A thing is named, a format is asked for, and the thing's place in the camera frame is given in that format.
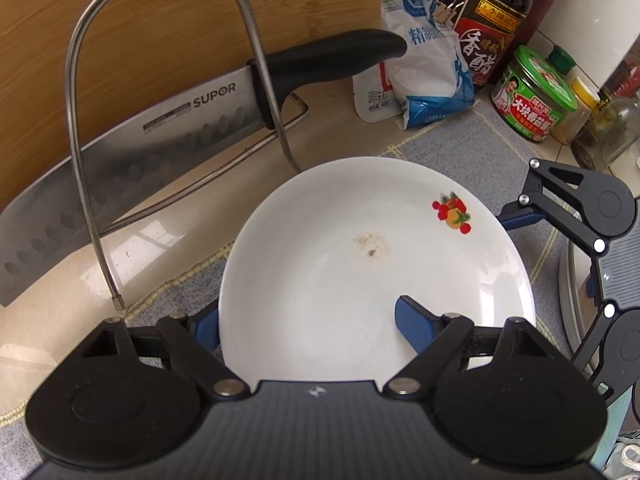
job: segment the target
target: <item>cutting board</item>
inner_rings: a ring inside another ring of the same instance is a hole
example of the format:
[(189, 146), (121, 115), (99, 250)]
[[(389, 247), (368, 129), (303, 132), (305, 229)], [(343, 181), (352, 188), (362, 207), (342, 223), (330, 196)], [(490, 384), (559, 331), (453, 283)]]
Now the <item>cutting board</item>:
[[(68, 156), (63, 67), (91, 0), (0, 0), (0, 212)], [(380, 0), (251, 0), (267, 53), (377, 27)], [(252, 58), (234, 0), (111, 0), (78, 65), (82, 143)]]

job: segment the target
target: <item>kitchen knife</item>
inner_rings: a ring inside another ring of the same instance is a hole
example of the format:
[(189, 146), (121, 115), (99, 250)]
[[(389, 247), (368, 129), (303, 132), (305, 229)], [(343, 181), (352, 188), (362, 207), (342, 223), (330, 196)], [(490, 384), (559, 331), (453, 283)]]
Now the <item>kitchen knife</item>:
[[(403, 38), (376, 29), (345, 32), (266, 56), (278, 103), (299, 86), (353, 76), (402, 56)], [(252, 61), (175, 95), (82, 149), (98, 229), (207, 159), (273, 127)], [(70, 158), (0, 212), (0, 304), (7, 306), (90, 238)]]

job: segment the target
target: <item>white and blue plastic bag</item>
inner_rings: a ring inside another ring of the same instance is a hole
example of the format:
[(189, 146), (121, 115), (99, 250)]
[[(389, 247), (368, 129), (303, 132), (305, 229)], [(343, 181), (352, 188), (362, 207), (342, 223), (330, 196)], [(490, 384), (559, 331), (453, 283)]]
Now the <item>white and blue plastic bag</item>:
[(474, 86), (458, 34), (435, 21), (436, 0), (382, 0), (387, 30), (407, 42), (404, 56), (385, 61), (407, 129), (459, 112), (474, 102)]

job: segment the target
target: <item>metal rack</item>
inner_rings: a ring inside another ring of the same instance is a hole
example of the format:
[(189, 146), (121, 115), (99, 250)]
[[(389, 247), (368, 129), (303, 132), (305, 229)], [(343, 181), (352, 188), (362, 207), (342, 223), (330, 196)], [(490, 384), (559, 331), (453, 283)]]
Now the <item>metal rack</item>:
[(240, 155), (230, 160), (228, 163), (210, 172), (206, 176), (201, 177), (199, 180), (193, 182), (184, 189), (136, 213), (125, 216), (124, 218), (111, 223), (109, 226), (99, 231), (91, 206), (91, 199), (87, 187), (86, 175), (84, 172), (84, 165), (82, 161), (82, 149), (80, 146), (78, 133), (78, 96), (76, 92), (76, 75), (78, 72), (78, 55), (80, 46), (82, 45), (82, 39), (84, 38), (84, 35), (96, 14), (108, 1), (109, 0), (93, 0), (82, 13), (82, 16), (78, 20), (76, 28), (73, 31), (66, 53), (65, 62), (65, 108), (66, 122), (68, 124), (69, 144), (71, 148), (71, 162), (73, 165), (76, 185), (78, 186), (78, 193), (80, 195), (84, 220), (89, 231), (91, 244), (94, 247), (95, 255), (98, 259), (98, 264), (100, 265), (100, 270), (102, 271), (102, 275), (104, 276), (104, 279), (106, 280), (107, 286), (111, 293), (113, 304), (117, 310), (123, 311), (126, 310), (126, 304), (122, 298), (122, 295), (120, 294), (120, 291), (118, 290), (118, 287), (113, 278), (113, 274), (111, 273), (111, 269), (109, 268), (109, 265), (107, 263), (107, 258), (104, 254), (104, 248), (102, 246), (100, 237), (122, 229), (123, 227), (133, 224), (138, 220), (142, 220), (149, 215), (152, 215), (153, 213), (156, 213), (189, 196), (191, 193), (195, 192), (201, 187), (206, 186), (209, 182), (212, 182), (219, 176), (222, 176), (227, 171), (231, 170), (233, 167), (240, 164), (240, 162), (246, 160), (249, 156), (253, 155), (255, 152), (258, 152), (258, 150), (262, 149), (264, 146), (275, 139), (278, 139), (280, 141), (282, 153), (284, 154), (291, 167), (298, 173), (302, 172), (302, 168), (291, 153), (286, 132), (292, 129), (297, 124), (300, 124), (305, 119), (306, 115), (308, 114), (308, 106), (297, 95), (291, 94), (290, 98), (300, 107), (301, 111), (295, 118), (293, 118), (286, 124), (283, 123), (282, 115), (280, 113), (280, 107), (278, 106), (277, 98), (273, 91), (273, 85), (271, 83), (271, 77), (265, 60), (262, 41), (260, 40), (260, 34), (258, 33), (257, 25), (255, 23), (251, 3), (249, 0), (235, 0), (242, 13), (244, 26), (246, 27), (249, 42), (251, 43), (251, 47), (254, 52), (256, 68), (267, 97), (271, 117), (273, 119), (274, 130), (267, 136), (263, 137), (261, 140), (253, 144), (250, 148), (242, 152)]

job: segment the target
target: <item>dark glass bottle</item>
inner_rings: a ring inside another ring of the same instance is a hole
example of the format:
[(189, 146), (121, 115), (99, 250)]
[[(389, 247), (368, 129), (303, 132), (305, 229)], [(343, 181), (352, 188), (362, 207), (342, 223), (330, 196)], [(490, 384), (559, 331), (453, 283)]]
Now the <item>dark glass bottle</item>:
[(466, 0), (454, 29), (476, 86), (487, 83), (532, 4), (533, 0)]

